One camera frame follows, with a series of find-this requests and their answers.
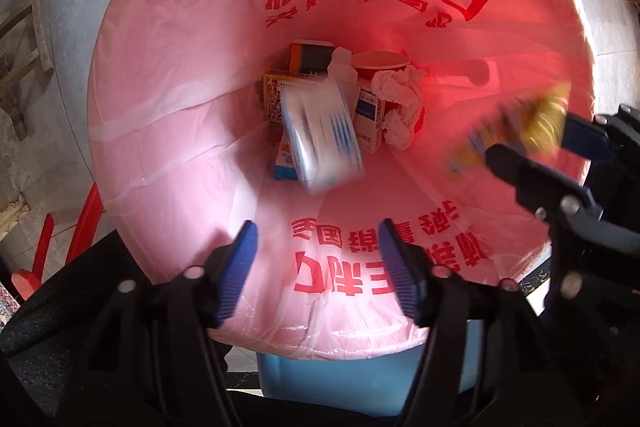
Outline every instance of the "black fabric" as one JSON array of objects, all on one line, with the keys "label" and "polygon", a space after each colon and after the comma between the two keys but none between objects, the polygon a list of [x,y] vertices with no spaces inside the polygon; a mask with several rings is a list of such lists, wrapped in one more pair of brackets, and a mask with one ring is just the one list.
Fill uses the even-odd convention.
[{"label": "black fabric", "polygon": [[[44,283],[0,333],[0,351],[47,417],[55,416],[58,410],[95,318],[125,279],[149,284],[118,234],[112,232]],[[214,349],[226,372],[224,357],[231,346],[214,343]],[[7,389],[0,386],[0,394],[11,400],[5,394]],[[19,395],[15,390],[10,392]],[[230,394],[243,427],[378,427],[394,422],[394,418],[372,418],[321,405]]]},{"label": "black fabric", "polygon": [[125,279],[149,284],[112,232],[44,283],[0,333],[0,350],[47,415],[58,409],[95,317]]}]

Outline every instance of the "floor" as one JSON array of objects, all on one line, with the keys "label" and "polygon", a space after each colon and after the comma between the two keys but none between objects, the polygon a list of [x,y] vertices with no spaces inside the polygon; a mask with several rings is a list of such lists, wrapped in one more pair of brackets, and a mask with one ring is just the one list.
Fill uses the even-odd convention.
[{"label": "floor", "polygon": [[[25,0],[0,0],[0,16]],[[0,114],[0,207],[22,192],[31,208],[27,218],[0,243],[10,269],[30,268],[44,216],[56,227],[45,277],[62,267],[69,241],[93,183],[86,131],[86,84],[98,28],[109,0],[42,0],[46,39],[55,72],[30,73],[17,96],[29,136],[18,142],[7,115]],[[640,102],[638,17],[626,0],[581,0],[594,49],[596,110],[615,111],[618,103]],[[0,43],[0,53],[20,54],[33,45],[18,27]],[[104,214],[96,239],[113,230]],[[235,371],[254,371],[255,353],[234,348]]]}]

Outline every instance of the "pink trash bag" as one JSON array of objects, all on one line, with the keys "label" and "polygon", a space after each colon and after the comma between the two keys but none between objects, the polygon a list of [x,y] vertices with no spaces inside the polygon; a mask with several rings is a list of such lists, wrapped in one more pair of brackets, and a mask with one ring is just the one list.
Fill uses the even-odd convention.
[{"label": "pink trash bag", "polygon": [[[427,71],[413,145],[365,154],[366,177],[310,196],[273,179],[256,84],[293,40],[392,50]],[[100,195],[155,282],[202,263],[245,219],[258,253],[220,341],[295,359],[360,359],[423,343],[400,311],[376,229],[466,279],[521,277],[545,226],[486,170],[452,179],[446,154],[498,104],[572,83],[589,117],[591,52],[574,0],[111,0],[90,73]],[[581,179],[585,163],[555,168]]]}]

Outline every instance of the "red object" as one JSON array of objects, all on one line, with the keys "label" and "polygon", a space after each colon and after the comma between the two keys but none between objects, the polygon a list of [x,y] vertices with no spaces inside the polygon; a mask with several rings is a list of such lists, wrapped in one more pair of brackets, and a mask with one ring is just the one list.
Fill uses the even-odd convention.
[{"label": "red object", "polygon": [[348,261],[342,261],[332,255],[328,256],[327,261],[329,263],[329,274],[331,275],[332,291],[338,291],[345,293],[346,295],[353,297],[357,293],[362,293],[362,279],[360,263],[353,263],[353,271],[351,270],[351,263]]},{"label": "red object", "polygon": [[293,286],[294,292],[302,293],[322,293],[324,292],[324,278],[322,277],[322,267],[315,259],[311,259],[305,255],[304,251],[296,252],[296,267],[298,273],[303,264],[309,267],[311,273],[311,284],[296,283]]},{"label": "red object", "polygon": [[372,281],[385,281],[386,282],[386,286],[382,286],[379,288],[372,288],[371,292],[373,293],[373,295],[384,295],[385,293],[392,293],[393,292],[393,286],[392,286],[392,282],[391,282],[391,277],[389,277],[389,274],[386,272],[385,270],[385,266],[382,263],[382,261],[374,261],[373,263],[365,263],[365,266],[369,269],[374,269],[374,268],[378,268],[382,270],[382,273],[374,273],[371,275],[371,280]]},{"label": "red object", "polygon": [[[95,230],[98,228],[98,222],[102,215],[102,200],[98,194],[98,187],[94,183],[89,190],[89,195],[84,202],[82,212],[78,218],[74,235],[71,238],[71,244],[66,254],[65,265],[71,263],[84,250],[89,248],[94,241]],[[49,243],[53,236],[53,216],[47,214],[44,218],[42,232],[36,247],[36,255],[33,258],[33,268],[31,271],[16,270],[11,275],[11,282],[18,290],[20,296],[27,300],[31,297],[40,286],[42,286],[42,274],[44,272],[44,263],[47,260],[47,251],[49,251]]]},{"label": "red object", "polygon": [[[351,57],[351,65],[358,72],[358,76],[366,80],[371,80],[373,75],[379,71],[401,71],[409,65],[409,60],[404,55],[384,50],[364,52],[354,55],[354,57]],[[399,103],[385,102],[385,114],[399,107]],[[414,125],[415,133],[422,129],[423,123],[424,108],[422,108],[418,121]]]}]

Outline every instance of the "cardboard box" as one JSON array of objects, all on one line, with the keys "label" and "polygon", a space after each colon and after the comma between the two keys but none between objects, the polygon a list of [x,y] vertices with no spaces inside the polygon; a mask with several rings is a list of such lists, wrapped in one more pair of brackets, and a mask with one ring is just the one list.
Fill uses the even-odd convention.
[{"label": "cardboard box", "polygon": [[292,84],[317,84],[324,76],[315,74],[289,73],[288,71],[269,70],[262,76],[264,89],[264,115],[267,120],[282,123],[280,107],[280,87]]},{"label": "cardboard box", "polygon": [[382,120],[385,116],[385,101],[370,92],[371,81],[358,79],[360,97],[353,118],[353,128],[358,136],[360,150],[374,153],[382,144]]}]

